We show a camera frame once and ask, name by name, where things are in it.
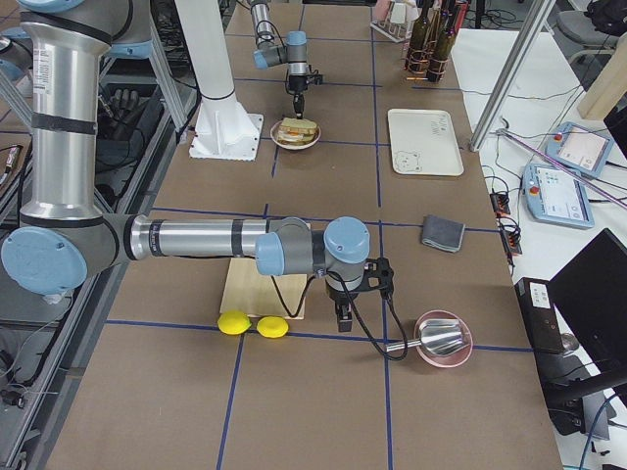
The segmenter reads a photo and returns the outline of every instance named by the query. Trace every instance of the yellow lemon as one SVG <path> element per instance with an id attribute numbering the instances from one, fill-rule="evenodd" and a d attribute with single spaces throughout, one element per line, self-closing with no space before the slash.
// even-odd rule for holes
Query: yellow lemon
<path id="1" fill-rule="evenodd" d="M 280 338 L 288 330 L 287 321 L 280 316 L 265 316 L 257 323 L 257 331 L 266 338 Z"/>
<path id="2" fill-rule="evenodd" d="M 227 335 L 240 335 L 251 327 L 251 320 L 240 310 L 229 310 L 217 319 L 219 331 Z"/>

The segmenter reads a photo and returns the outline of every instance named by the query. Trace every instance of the table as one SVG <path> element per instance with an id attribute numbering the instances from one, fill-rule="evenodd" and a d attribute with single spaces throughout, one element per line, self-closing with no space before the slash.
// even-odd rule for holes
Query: table
<path id="1" fill-rule="evenodd" d="M 487 103 L 488 96 L 476 93 L 490 92 L 497 81 L 499 73 L 505 63 L 506 56 L 515 39 L 512 31 L 476 31 L 463 30 L 453 50 L 454 61 L 458 71 L 460 89 L 464 92 L 464 103 L 468 111 L 471 127 L 478 122 L 481 113 Z M 570 111 L 563 120 L 573 120 L 592 129 L 603 129 L 605 125 L 600 121 L 583 120 L 577 112 L 577 103 L 583 98 L 580 94 L 579 80 L 572 72 L 563 54 L 555 44 L 553 37 L 548 33 L 541 33 L 537 42 L 528 56 L 520 74 L 514 83 L 510 95 L 518 97 L 547 97 L 557 95 L 564 91 L 571 92 L 555 96 L 550 100 L 533 100 L 509 97 L 502 110 L 502 116 L 508 121 L 510 129 L 521 135 L 533 136 L 550 132 L 555 118 L 565 111 L 569 103 L 574 102 Z M 494 129 L 504 126 L 502 121 L 494 123 Z M 537 147 L 542 145 L 545 136 L 527 139 Z M 522 169 L 530 161 L 528 152 L 522 151 L 493 135 L 489 137 L 481 149 L 481 162 L 486 175 L 491 175 L 492 170 L 496 175 L 505 180 L 510 188 L 516 188 L 517 179 L 506 170 L 496 165 L 497 145 L 499 145 L 499 164 L 520 174 Z M 625 165 L 625 158 L 615 146 L 609 160 Z M 627 185 L 627 171 L 606 166 L 601 178 L 622 186 Z M 488 187 L 492 186 L 492 180 L 486 180 Z M 495 189 L 503 190 L 501 183 L 495 182 Z M 522 251 L 523 255 L 514 258 L 515 269 L 513 281 L 521 277 L 536 277 L 551 279 L 564 267 L 579 251 L 605 227 L 609 227 L 616 236 L 627 243 L 627 217 L 625 211 L 614 205 L 593 205 L 593 215 L 596 225 L 590 230 L 577 230 L 567 227 L 559 227 L 539 223 L 534 220 L 526 205 L 518 203 L 517 192 L 511 192 L 510 206 L 513 217 L 519 221 L 522 227 Z M 590 198 L 596 198 L 589 192 Z M 559 318 L 561 331 L 569 331 L 565 322 Z M 583 363 L 590 362 L 588 355 L 578 352 Z M 589 367 L 592 374 L 599 373 L 595 366 Z M 627 417 L 627 410 L 623 404 L 615 399 L 612 406 L 616 408 L 619 417 L 616 421 L 623 422 Z M 556 435 L 562 461 L 564 463 L 577 463 L 581 457 L 581 450 L 585 442 L 585 436 L 572 435 L 563 437 Z M 603 463 L 614 463 L 627 466 L 627 432 L 618 428 L 610 428 L 609 443 L 601 442 L 598 449 L 611 449 L 611 454 L 599 457 L 589 454 L 586 463 L 587 468 L 601 468 Z"/>
<path id="2" fill-rule="evenodd" d="M 147 259 L 121 284 L 47 468 L 436 469 L 559 468 L 534 358 L 524 333 L 479 158 L 461 150 L 459 178 L 391 168 L 387 110 L 444 109 L 470 136 L 455 68 L 436 88 L 405 82 L 400 46 L 375 36 L 368 8 L 272 5 L 280 31 L 301 28 L 326 84 L 307 95 L 322 126 L 290 153 L 268 130 L 291 114 L 284 70 L 255 70 L 250 16 L 227 34 L 238 99 L 265 126 L 253 163 L 190 160 L 180 146 L 151 214 L 157 218 L 296 215 L 322 226 L 361 218 L 371 255 L 395 269 L 395 304 L 410 329 L 425 311 L 461 316 L 476 347 L 463 367 L 417 354 L 381 359 L 354 326 L 337 334 L 315 282 L 305 319 L 280 340 L 216 328 L 227 260 Z M 421 245 L 423 218 L 466 223 L 459 253 Z M 358 306 L 373 334 L 398 339 L 375 295 Z"/>

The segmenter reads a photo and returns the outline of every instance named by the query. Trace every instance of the chair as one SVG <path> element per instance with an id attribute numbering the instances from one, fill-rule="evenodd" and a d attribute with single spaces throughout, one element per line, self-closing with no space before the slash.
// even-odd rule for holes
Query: chair
<path id="1" fill-rule="evenodd" d="M 583 50 L 576 52 L 568 59 L 572 64 L 579 64 L 587 55 L 608 54 L 612 55 L 618 42 L 617 36 L 611 36 L 595 30 L 592 21 L 584 15 L 584 12 L 569 11 L 557 14 L 557 27 L 568 39 L 581 44 Z"/>

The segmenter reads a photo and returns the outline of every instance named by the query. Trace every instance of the blue cable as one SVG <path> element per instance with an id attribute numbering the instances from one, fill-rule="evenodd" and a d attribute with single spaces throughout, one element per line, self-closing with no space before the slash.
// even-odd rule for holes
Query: blue cable
<path id="1" fill-rule="evenodd" d="M 586 444 L 584 445 L 584 451 L 581 454 L 581 461 L 579 462 L 578 470 L 585 470 L 584 462 L 586 461 L 586 454 L 588 453 L 588 446 L 590 445 L 590 442 L 592 441 L 592 434 L 595 431 L 595 428 L 597 427 L 597 423 L 599 422 L 601 413 L 603 413 L 603 410 L 607 408 L 607 406 L 609 405 L 609 402 L 614 400 L 616 397 L 618 397 L 618 394 L 614 394 L 611 397 L 608 397 L 607 399 L 605 399 L 603 404 L 599 406 L 599 411 L 597 411 L 597 414 L 595 415 L 595 420 L 592 422 L 592 426 L 590 427 L 590 432 L 588 433 L 588 439 L 586 439 Z"/>

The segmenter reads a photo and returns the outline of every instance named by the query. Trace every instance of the gray chair seat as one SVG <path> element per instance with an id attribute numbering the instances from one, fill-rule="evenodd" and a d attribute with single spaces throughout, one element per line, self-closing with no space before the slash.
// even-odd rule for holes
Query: gray chair seat
<path id="1" fill-rule="evenodd" d="M 557 27 L 568 39 L 586 46 L 615 47 L 618 42 L 617 36 L 595 30 L 592 20 L 584 12 L 557 14 Z"/>

